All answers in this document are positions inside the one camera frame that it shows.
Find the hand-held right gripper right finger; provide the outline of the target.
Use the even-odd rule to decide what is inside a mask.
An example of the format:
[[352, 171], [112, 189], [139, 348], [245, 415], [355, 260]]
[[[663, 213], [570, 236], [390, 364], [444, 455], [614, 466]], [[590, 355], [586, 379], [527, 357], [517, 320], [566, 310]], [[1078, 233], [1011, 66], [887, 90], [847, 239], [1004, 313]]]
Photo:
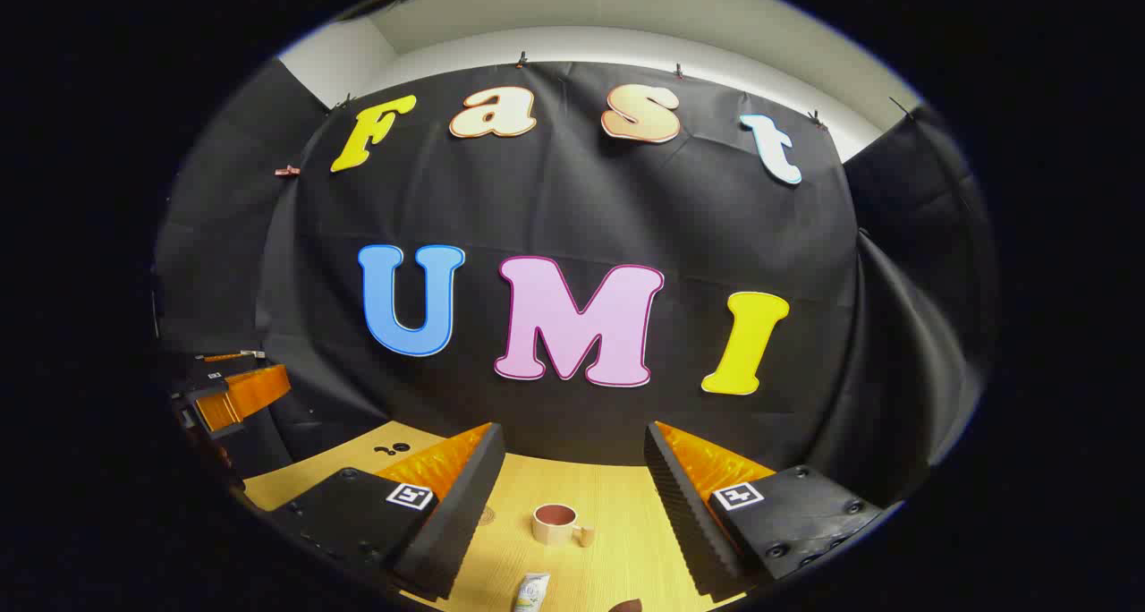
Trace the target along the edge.
[[648, 424], [643, 457], [696, 591], [768, 591], [840, 554], [884, 513], [818, 469], [772, 470], [670, 426]]

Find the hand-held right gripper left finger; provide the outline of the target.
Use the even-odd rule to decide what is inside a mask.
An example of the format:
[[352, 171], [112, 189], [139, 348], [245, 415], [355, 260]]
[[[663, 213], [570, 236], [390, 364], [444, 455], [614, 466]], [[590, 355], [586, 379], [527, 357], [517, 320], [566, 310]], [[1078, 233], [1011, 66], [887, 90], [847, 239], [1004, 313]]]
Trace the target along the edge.
[[335, 470], [268, 523], [360, 583], [449, 599], [504, 460], [502, 425], [485, 423], [381, 471]]

